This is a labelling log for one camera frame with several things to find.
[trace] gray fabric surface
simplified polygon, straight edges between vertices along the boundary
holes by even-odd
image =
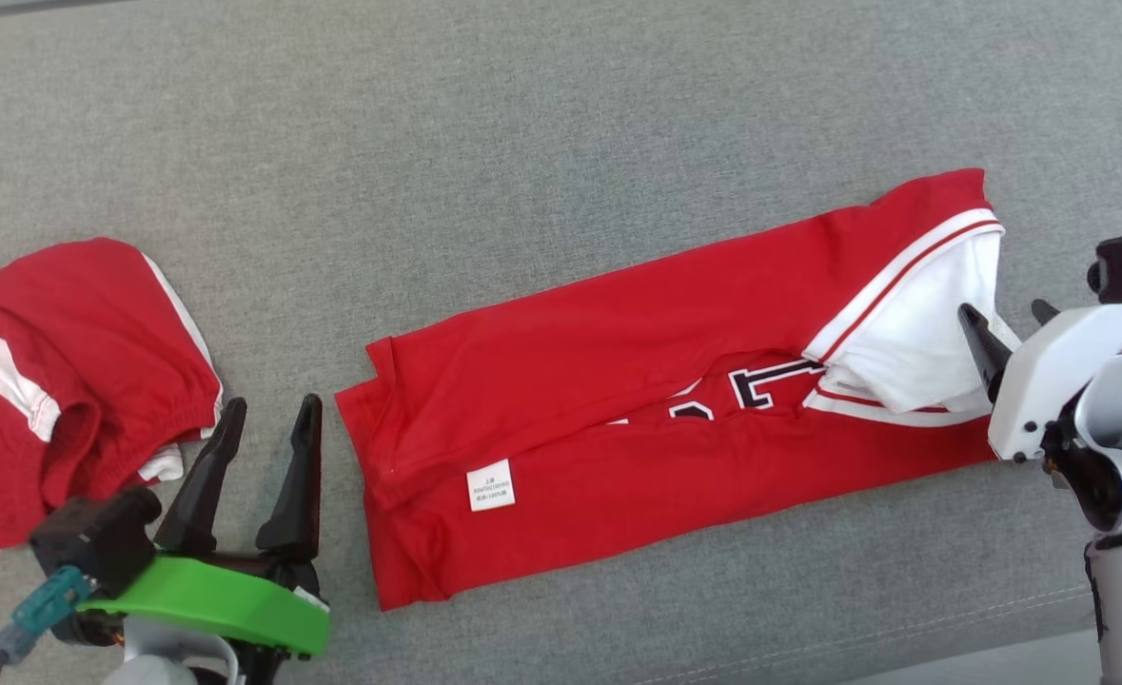
[[[712,240],[990,170],[1001,309],[1087,303],[1122,233],[1122,3],[141,0],[0,18],[0,266],[113,235],[194,313],[251,540],[301,394],[361,345]],[[282,682],[838,682],[1089,626],[1086,528],[986,464],[380,614],[329,400],[329,654]],[[174,487],[160,487],[167,498]],[[39,580],[0,552],[0,624]],[[9,684],[98,682],[46,642]]]

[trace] white surface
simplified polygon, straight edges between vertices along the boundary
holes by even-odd
[[[1096,632],[1087,630],[922,663],[843,685],[1097,685],[1100,677]]]

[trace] red garment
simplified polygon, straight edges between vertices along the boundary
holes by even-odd
[[[135,248],[70,242],[0,269],[0,547],[71,496],[178,476],[166,446],[209,434],[221,390],[196,325]]]
[[[991,459],[956,307],[1001,231],[964,169],[373,343],[335,400],[380,605]]]

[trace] robotic arm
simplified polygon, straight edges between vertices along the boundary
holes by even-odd
[[[1122,685],[1122,238],[1102,242],[1089,270],[1100,306],[1056,311],[1034,300],[1042,328],[1010,351],[968,305],[975,365],[993,401],[987,441],[1001,460],[1042,460],[1074,491],[1094,529],[1086,574],[1094,594],[1103,685]]]

